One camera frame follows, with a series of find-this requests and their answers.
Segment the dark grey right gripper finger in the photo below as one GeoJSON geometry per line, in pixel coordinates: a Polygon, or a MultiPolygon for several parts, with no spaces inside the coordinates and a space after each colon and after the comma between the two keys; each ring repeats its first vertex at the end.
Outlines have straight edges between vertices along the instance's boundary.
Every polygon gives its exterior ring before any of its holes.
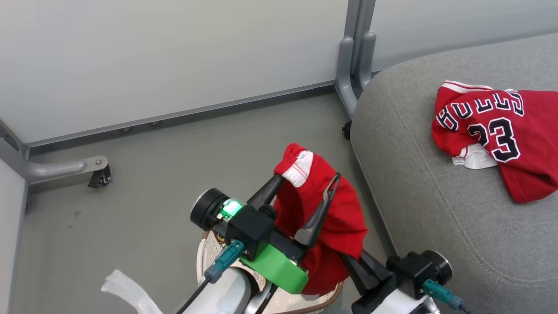
{"type": "Polygon", "coordinates": [[[367,274],[375,277],[379,282],[389,280],[392,276],[392,272],[366,250],[361,252],[361,266],[365,269],[367,274]]]}
{"type": "Polygon", "coordinates": [[[378,286],[379,281],[377,277],[360,260],[347,254],[342,254],[341,259],[361,297],[369,294],[370,291],[378,286]]]}

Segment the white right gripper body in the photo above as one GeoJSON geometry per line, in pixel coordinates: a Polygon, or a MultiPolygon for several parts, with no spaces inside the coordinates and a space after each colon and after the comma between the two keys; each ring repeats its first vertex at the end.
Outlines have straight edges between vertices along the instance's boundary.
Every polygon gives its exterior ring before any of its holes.
{"type": "Polygon", "coordinates": [[[353,314],[440,314],[434,300],[420,288],[420,298],[397,288],[391,290],[390,282],[376,284],[373,288],[363,280],[353,280],[360,298],[352,303],[353,314]]]}

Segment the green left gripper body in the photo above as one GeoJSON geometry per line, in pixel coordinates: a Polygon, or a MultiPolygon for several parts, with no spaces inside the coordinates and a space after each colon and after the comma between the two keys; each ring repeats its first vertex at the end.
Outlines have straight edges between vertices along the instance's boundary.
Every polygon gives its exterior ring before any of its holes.
{"type": "Polygon", "coordinates": [[[309,277],[300,263],[308,248],[279,230],[273,230],[269,242],[253,260],[242,255],[239,260],[267,282],[289,294],[301,294],[309,277]]]}

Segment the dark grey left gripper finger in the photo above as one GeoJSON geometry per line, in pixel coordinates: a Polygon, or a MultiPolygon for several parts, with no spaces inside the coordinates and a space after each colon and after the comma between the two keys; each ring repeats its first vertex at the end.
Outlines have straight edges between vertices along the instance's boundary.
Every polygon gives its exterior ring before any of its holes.
{"type": "Polygon", "coordinates": [[[273,175],[257,192],[248,199],[247,204],[255,209],[260,209],[264,205],[270,205],[284,183],[281,175],[273,175]]]}
{"type": "Polygon", "coordinates": [[[323,228],[323,223],[325,222],[329,207],[332,200],[337,192],[337,187],[339,185],[341,178],[340,173],[335,173],[335,176],[331,179],[329,184],[326,186],[321,195],[321,202],[318,207],[302,228],[297,230],[295,234],[295,241],[299,244],[307,247],[313,248],[318,241],[319,234],[323,228]]]}

